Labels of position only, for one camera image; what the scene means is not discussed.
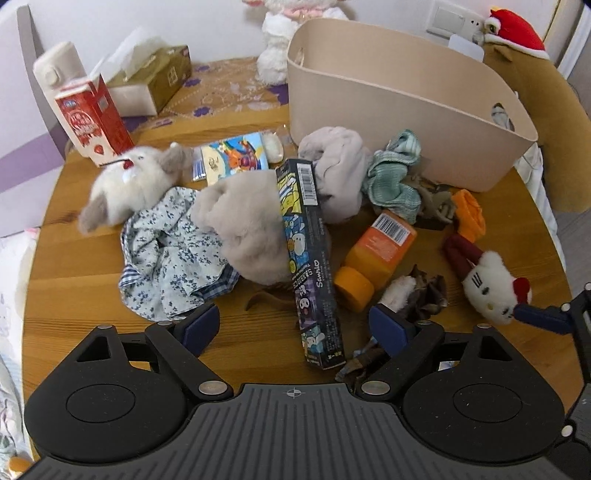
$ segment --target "patterned table mat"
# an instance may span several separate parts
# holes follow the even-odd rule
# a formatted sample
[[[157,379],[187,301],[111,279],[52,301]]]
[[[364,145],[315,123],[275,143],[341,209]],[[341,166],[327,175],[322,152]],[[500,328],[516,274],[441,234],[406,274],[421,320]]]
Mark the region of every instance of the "patterned table mat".
[[[125,118],[130,132],[167,127],[219,113],[263,111],[289,103],[287,85],[256,80],[256,57],[197,63],[193,74],[157,116]]]

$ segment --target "wall socket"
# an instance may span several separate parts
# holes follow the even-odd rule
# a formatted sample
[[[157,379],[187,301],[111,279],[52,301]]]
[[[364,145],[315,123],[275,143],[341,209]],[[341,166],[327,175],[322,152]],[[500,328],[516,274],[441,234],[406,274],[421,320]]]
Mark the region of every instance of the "wall socket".
[[[482,30],[483,25],[484,18],[476,12],[436,0],[433,2],[427,31],[444,38],[456,34],[472,41],[474,33]]]

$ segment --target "juice bottle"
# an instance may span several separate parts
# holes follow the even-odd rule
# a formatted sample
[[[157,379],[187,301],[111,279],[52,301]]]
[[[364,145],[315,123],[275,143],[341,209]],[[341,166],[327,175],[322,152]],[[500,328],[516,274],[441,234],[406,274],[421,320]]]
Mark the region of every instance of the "juice bottle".
[[[413,244],[417,232],[384,210],[349,251],[335,275],[335,287],[347,308],[361,312],[377,290],[386,286]]]

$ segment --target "white thermos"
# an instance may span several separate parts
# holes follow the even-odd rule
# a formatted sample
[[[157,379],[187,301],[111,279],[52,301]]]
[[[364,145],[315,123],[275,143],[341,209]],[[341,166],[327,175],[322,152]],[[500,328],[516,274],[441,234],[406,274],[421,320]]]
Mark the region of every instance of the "white thermos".
[[[82,152],[80,140],[72,131],[55,100],[56,94],[67,82],[86,76],[76,47],[72,42],[62,42],[47,50],[33,64],[33,73],[53,113],[56,114],[74,147]]]

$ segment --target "wooden table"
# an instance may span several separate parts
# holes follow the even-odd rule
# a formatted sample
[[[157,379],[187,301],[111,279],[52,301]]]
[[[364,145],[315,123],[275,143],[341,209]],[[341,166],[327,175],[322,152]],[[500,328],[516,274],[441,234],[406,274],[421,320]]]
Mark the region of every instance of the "wooden table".
[[[165,148],[172,141],[199,145],[206,141],[277,126],[288,121],[287,108],[242,113],[220,120],[207,129],[157,129],[143,132],[137,144]],[[28,289],[24,325],[24,387],[28,397],[49,372],[96,325],[112,323],[120,332],[142,331],[148,322],[128,310],[119,299],[117,282],[123,267],[119,229],[100,229],[84,237],[76,216],[87,201],[98,171],[88,159],[71,153],[61,174],[41,231]],[[554,245],[540,214],[517,173],[512,170],[493,190],[477,195],[488,233],[479,242],[498,251],[514,276],[530,279],[533,303],[545,307],[570,299],[569,288]],[[330,228],[334,239],[333,263],[338,265],[354,239],[373,220],[371,212]],[[417,263],[448,282],[449,307],[436,317],[448,331],[469,332],[480,320],[466,301],[462,288],[440,253],[447,235],[420,231],[398,270],[408,274]],[[335,371],[320,372],[304,362],[295,315],[258,305],[243,309],[257,287],[241,280],[235,290],[216,300],[222,315],[220,333],[201,359],[234,388],[242,382],[299,384],[330,381]],[[345,314],[342,319],[347,353],[367,340],[366,317]],[[565,408],[582,386],[571,337],[513,324],[500,331],[541,372],[560,394]]]

